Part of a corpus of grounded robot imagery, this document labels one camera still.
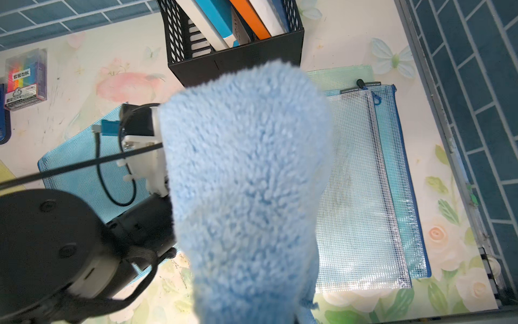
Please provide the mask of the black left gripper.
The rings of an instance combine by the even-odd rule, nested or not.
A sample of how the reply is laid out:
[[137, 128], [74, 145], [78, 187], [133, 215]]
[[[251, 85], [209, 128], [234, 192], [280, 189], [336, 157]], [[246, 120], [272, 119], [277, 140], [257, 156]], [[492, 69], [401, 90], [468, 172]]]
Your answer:
[[173, 205], [168, 196], [152, 194], [106, 224], [106, 263], [117, 267], [124, 251], [140, 247], [156, 254], [157, 262], [164, 261], [176, 243], [173, 230]]

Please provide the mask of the blue mesh document bag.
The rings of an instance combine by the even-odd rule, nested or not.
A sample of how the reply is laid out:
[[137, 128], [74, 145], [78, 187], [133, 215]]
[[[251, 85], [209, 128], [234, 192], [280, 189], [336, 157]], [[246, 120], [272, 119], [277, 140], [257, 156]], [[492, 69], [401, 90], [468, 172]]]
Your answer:
[[[120, 106], [93, 125], [100, 124], [102, 120], [119, 121], [119, 110]], [[39, 170], [49, 171], [95, 159], [95, 141], [93, 131], [91, 130], [93, 125], [46, 153], [38, 162]], [[108, 157], [119, 153], [120, 150], [118, 149], [115, 136], [104, 135], [101, 137], [101, 157]], [[128, 174], [125, 167], [119, 166], [117, 161], [101, 163], [100, 166], [104, 181], [113, 198], [123, 203], [128, 202], [132, 195], [132, 183], [124, 178]], [[101, 188], [96, 166], [53, 175], [45, 178], [43, 183], [47, 189], [64, 191], [81, 198], [105, 225], [152, 195], [146, 190], [146, 181], [141, 179], [136, 182], [136, 200], [131, 205], [127, 207], [114, 205]]]

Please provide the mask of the light blue cleaning cloth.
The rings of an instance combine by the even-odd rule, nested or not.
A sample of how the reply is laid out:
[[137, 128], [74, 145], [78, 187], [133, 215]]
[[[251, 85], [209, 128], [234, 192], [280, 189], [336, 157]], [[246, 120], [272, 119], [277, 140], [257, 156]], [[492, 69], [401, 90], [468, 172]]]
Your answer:
[[158, 110], [174, 232], [201, 323], [314, 323], [316, 220], [333, 164], [326, 97], [268, 62]]

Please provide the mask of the clear grey document bag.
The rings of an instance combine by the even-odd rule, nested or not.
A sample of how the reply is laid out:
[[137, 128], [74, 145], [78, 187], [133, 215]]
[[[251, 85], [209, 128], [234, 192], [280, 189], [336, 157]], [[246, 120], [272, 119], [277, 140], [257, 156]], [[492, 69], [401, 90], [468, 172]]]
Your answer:
[[333, 112], [333, 171], [321, 198], [316, 237], [318, 293], [411, 287], [387, 179], [374, 95], [328, 98]]

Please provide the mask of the green mesh document bag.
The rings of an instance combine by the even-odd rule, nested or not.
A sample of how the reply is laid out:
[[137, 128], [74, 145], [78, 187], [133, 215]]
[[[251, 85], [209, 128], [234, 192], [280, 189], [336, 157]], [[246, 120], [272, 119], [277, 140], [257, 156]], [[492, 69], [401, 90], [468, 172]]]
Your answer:
[[310, 80], [322, 91], [347, 90], [357, 86], [357, 80], [374, 82], [371, 66], [335, 67], [307, 72]]

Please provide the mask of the light blue document bag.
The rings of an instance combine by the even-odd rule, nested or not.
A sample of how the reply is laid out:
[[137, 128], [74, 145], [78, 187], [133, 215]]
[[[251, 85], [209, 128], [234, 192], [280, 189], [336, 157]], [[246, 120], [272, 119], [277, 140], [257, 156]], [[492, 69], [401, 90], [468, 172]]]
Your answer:
[[342, 94], [371, 93], [385, 171], [407, 268], [410, 278], [423, 279], [429, 278], [432, 271], [424, 244], [418, 204], [408, 166], [403, 131], [395, 100], [396, 91], [395, 85], [369, 82], [362, 89], [356, 86], [352, 89], [328, 90], [325, 94], [334, 98]]

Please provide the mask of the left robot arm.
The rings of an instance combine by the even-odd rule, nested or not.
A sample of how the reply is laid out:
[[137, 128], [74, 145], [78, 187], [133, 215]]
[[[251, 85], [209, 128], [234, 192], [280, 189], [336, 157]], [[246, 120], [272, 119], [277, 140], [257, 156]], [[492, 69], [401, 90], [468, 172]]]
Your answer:
[[104, 223], [77, 196], [1, 197], [1, 322], [82, 323], [130, 306], [176, 255], [173, 208], [152, 195]]

